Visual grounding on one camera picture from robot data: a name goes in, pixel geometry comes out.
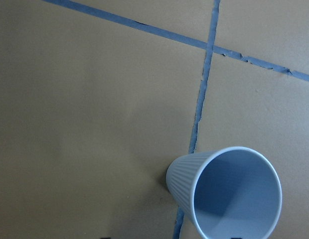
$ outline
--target blue painter's tape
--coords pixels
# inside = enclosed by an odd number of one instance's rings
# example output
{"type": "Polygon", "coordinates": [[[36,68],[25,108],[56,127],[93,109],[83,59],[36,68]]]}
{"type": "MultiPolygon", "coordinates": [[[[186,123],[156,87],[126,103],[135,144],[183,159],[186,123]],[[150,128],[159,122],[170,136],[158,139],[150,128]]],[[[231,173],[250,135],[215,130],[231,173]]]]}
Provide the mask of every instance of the blue painter's tape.
{"type": "MultiPolygon", "coordinates": [[[[209,37],[208,37],[208,42],[206,43],[206,46],[205,46],[206,56],[204,59],[202,81],[200,84],[199,96],[198,96],[198,101],[197,101],[196,109],[195,109],[195,119],[194,119],[194,125],[193,125],[192,133],[191,133],[191,139],[190,139],[190,145],[189,145],[189,151],[188,151],[189,153],[194,153],[196,142],[198,139],[198,127],[199,127],[199,122],[202,117],[202,108],[203,108],[203,103],[205,99],[205,92],[208,87],[208,78],[209,78],[209,72],[211,68],[213,45],[215,42],[216,27],[217,27],[218,19],[219,19],[219,5],[220,5],[220,0],[214,0],[214,7],[212,10],[212,16],[211,16],[211,22],[210,22],[209,37]]],[[[172,239],[180,238],[181,227],[183,224],[183,217],[184,217],[184,212],[179,207],[172,239]]]]}
{"type": "Polygon", "coordinates": [[[184,217],[184,212],[180,207],[178,207],[178,211],[176,213],[176,220],[175,220],[173,236],[172,236],[173,239],[179,239],[180,237],[181,227],[183,224],[183,217],[184,217]]]}
{"type": "Polygon", "coordinates": [[[214,51],[214,53],[217,53],[217,54],[220,54],[220,55],[223,55],[223,56],[228,56],[228,57],[231,57],[233,59],[237,59],[237,60],[244,61],[244,62],[249,62],[253,65],[260,66],[260,67],[263,67],[263,68],[266,68],[266,69],[269,69],[269,70],[273,70],[273,71],[276,71],[276,72],[280,72],[280,73],[283,73],[283,74],[286,74],[286,75],[289,75],[289,76],[294,76],[296,78],[299,78],[299,79],[302,79],[302,80],[309,82],[309,75],[302,73],[302,72],[299,72],[299,71],[291,71],[289,68],[284,67],[284,66],[279,66],[279,65],[276,65],[276,64],[273,64],[273,63],[270,63],[270,62],[267,62],[267,61],[263,61],[263,60],[260,60],[260,59],[257,59],[257,58],[251,57],[251,56],[243,56],[239,52],[231,51],[231,50],[225,49],[225,48],[220,47],[220,46],[214,46],[213,51],[214,51]]]}
{"type": "Polygon", "coordinates": [[[113,22],[116,22],[116,23],[119,23],[125,26],[129,26],[129,27],[141,30],[141,31],[145,31],[145,32],[148,32],[154,35],[162,36],[162,37],[165,37],[165,38],[168,38],[174,41],[178,41],[178,42],[181,42],[187,45],[195,46],[201,49],[205,49],[206,47],[206,43],[203,41],[199,41],[194,38],[183,36],[183,35],[171,32],[171,31],[167,31],[167,30],[155,27],[155,26],[150,26],[144,23],[140,23],[140,22],[137,22],[137,21],[134,21],[134,20],[122,17],[122,16],[118,16],[118,15],[115,15],[115,14],[112,14],[112,13],[109,13],[109,12],[106,12],[106,11],[103,11],[97,8],[86,6],[86,5],[83,5],[83,4],[74,2],[74,1],[69,1],[69,0],[43,0],[43,1],[50,2],[53,4],[59,5],[59,6],[63,6],[63,7],[72,9],[72,10],[80,11],[80,12],[83,12],[83,13],[86,13],[92,16],[96,16],[96,17],[99,17],[105,20],[113,21],[113,22]]]}

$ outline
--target cup rim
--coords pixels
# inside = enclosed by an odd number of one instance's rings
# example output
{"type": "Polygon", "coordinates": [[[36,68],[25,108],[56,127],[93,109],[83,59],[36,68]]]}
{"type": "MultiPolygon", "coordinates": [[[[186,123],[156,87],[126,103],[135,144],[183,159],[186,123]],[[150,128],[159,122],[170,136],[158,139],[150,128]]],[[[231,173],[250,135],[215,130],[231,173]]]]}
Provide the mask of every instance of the cup rim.
{"type": "Polygon", "coordinates": [[[190,206],[191,206],[191,216],[193,217],[193,222],[194,222],[194,225],[196,227],[196,229],[198,230],[199,234],[205,238],[205,239],[210,239],[208,238],[202,231],[201,227],[199,226],[199,223],[197,221],[197,218],[196,218],[196,214],[195,214],[195,210],[194,210],[194,196],[195,196],[195,189],[196,189],[196,185],[197,185],[197,182],[203,172],[203,170],[205,169],[205,167],[213,160],[215,159],[217,156],[223,154],[223,153],[226,153],[226,152],[229,152],[229,151],[235,151],[235,150],[243,150],[243,151],[248,151],[248,152],[251,152],[257,156],[259,156],[265,163],[267,163],[267,165],[270,167],[270,170],[272,171],[272,173],[274,174],[275,178],[276,178],[276,184],[278,186],[278,189],[279,189],[279,206],[278,206],[278,209],[277,209],[277,212],[276,212],[276,216],[275,216],[275,219],[271,225],[271,227],[268,229],[267,233],[265,234],[265,236],[262,238],[262,239],[267,239],[270,234],[272,233],[272,231],[274,230],[276,224],[278,223],[278,220],[279,220],[279,217],[280,217],[280,214],[281,214],[281,210],[282,210],[282,187],[281,187],[281,183],[280,183],[280,179],[279,179],[279,176],[277,174],[277,172],[275,171],[273,165],[269,162],[269,160],[263,156],[262,154],[260,154],[259,152],[257,152],[256,150],[254,149],[251,149],[251,148],[247,148],[247,147],[243,147],[243,146],[233,146],[233,147],[227,147],[227,148],[223,148],[221,150],[217,150],[215,151],[213,154],[211,154],[209,157],[207,157],[207,159],[203,162],[203,164],[199,167],[193,181],[192,181],[192,185],[191,185],[191,191],[190,191],[190,206]]]}

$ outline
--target light blue cup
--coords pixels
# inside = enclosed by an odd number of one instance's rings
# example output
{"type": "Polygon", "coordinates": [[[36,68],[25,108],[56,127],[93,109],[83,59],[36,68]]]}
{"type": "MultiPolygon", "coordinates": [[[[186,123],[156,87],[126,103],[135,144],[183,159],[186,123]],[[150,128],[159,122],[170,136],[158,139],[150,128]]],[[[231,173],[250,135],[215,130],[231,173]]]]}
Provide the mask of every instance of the light blue cup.
{"type": "Polygon", "coordinates": [[[279,177],[250,148],[179,157],[170,165],[166,183],[204,239],[266,239],[281,213],[279,177]]]}

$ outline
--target cardboard floor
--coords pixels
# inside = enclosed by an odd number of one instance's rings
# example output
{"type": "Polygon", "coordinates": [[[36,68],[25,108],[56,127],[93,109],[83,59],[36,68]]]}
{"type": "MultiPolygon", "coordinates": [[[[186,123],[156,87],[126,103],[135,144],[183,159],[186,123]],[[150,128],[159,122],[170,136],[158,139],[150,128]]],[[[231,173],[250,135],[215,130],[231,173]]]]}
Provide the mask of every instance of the cardboard floor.
{"type": "MultiPolygon", "coordinates": [[[[75,2],[207,42],[218,1],[75,2]]],[[[216,46],[309,75],[309,0],[221,0],[218,13],[216,46]]],[[[205,57],[42,0],[0,1],[0,238],[171,239],[165,173],[188,153],[205,57]]],[[[270,238],[309,238],[308,81],[214,53],[196,143],[264,154],[283,190],[270,238]]],[[[187,218],[180,238],[200,238],[187,218]]]]}

